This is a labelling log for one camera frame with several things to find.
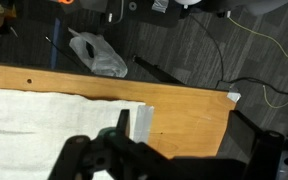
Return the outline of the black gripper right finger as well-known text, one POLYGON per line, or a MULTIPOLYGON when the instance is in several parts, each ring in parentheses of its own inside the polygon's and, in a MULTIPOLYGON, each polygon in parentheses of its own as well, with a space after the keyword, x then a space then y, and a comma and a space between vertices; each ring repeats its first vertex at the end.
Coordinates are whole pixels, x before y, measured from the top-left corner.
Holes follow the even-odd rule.
POLYGON ((238 110, 229 112, 227 133, 248 156, 243 180, 276 180, 285 138, 262 130, 238 110))

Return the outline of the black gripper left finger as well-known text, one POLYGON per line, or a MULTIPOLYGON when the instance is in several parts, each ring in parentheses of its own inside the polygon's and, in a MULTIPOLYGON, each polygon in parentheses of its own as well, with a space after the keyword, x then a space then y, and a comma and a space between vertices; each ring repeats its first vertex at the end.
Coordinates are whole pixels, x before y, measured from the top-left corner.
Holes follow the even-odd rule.
POLYGON ((106 171, 114 180, 168 180, 171 162, 145 143, 129 138, 130 111, 120 112, 115 127, 103 128, 97 137, 70 137, 48 180, 93 180, 106 171))

